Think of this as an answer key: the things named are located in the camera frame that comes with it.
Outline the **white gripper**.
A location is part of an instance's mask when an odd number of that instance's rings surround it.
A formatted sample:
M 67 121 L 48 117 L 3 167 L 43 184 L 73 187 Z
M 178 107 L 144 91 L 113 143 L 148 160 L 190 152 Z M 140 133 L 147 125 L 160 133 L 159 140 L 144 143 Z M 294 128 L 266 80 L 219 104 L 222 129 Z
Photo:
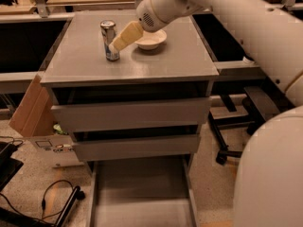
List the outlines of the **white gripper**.
M 143 36 L 144 30 L 158 31 L 173 21 L 175 14 L 174 0 L 143 0 L 136 9 L 139 22 L 127 24 L 109 44 L 110 51 L 117 53 L 133 44 Z

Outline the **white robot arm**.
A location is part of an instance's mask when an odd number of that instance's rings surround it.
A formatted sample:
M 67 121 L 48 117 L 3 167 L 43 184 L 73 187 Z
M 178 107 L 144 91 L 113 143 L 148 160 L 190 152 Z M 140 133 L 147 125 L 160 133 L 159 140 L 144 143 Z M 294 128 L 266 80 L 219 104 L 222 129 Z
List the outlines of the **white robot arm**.
M 210 9 L 293 108 L 266 121 L 241 154 L 233 227 L 303 227 L 303 23 L 264 0 L 143 0 L 111 42 L 118 52 L 197 9 Z

